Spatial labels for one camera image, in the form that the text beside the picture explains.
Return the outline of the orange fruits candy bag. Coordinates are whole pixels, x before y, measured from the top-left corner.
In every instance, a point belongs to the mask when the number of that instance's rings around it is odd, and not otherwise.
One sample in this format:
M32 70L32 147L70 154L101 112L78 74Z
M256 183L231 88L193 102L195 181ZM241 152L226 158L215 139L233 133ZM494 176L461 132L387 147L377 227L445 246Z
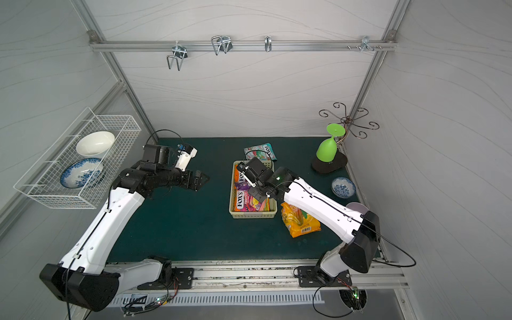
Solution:
M237 165L233 167L233 182L234 183L244 183L246 182L245 177L242 173L237 169Z

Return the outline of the yellow orange candy bag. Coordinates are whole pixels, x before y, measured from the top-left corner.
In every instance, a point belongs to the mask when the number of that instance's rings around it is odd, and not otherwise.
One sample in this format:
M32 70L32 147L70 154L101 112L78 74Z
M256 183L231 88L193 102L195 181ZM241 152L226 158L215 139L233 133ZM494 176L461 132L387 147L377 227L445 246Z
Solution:
M321 224L316 218L286 202L281 204L281 218L293 238L321 231Z

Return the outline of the purple candy bag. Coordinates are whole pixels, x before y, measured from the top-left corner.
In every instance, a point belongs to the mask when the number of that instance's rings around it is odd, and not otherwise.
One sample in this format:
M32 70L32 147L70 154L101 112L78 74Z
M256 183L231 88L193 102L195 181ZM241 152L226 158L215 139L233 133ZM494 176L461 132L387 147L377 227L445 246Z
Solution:
M251 188L252 186L246 181L235 183L235 189L237 193L249 193Z

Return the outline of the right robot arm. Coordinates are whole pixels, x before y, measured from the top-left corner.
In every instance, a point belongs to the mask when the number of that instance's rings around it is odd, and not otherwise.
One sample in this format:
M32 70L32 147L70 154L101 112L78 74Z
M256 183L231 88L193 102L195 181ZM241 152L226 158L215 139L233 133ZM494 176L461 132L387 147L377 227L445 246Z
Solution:
M345 270L369 272L381 237L376 214L370 210L358 211L360 203L341 205L288 168L272 171L257 158L239 161L235 170L250 185L249 193L257 200L274 199L293 205L340 238L341 243L324 253L317 262L317 273L334 278Z

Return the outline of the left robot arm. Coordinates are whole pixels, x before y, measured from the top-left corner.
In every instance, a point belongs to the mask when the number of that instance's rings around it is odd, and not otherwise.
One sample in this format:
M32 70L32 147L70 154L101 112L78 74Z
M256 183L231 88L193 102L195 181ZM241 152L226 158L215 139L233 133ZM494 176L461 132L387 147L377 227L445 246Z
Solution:
M113 298L133 287L157 281L164 262L144 259L124 267L108 267L113 246L132 215L155 189L200 190L209 181L201 171L165 168L137 162L114 180L102 207L77 244L57 264L48 263L39 275L60 301L90 311L105 309Z

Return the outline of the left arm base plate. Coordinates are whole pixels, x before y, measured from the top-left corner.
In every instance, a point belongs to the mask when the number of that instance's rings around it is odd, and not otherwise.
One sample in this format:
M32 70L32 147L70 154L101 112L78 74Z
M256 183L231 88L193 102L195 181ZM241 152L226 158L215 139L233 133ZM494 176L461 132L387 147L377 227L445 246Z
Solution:
M188 290L191 289L193 285L194 271L193 268L167 268L161 273L158 280L138 285L137 289L174 290L176 287L178 290Z

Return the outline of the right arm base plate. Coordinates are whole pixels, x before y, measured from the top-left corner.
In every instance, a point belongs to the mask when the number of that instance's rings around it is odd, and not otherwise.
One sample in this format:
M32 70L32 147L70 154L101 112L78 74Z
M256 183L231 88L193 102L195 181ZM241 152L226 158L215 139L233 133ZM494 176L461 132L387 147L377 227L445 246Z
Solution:
M298 266L293 270L293 276L298 279L301 288L319 287L352 287L352 279L348 270L331 277L320 268L314 266Z

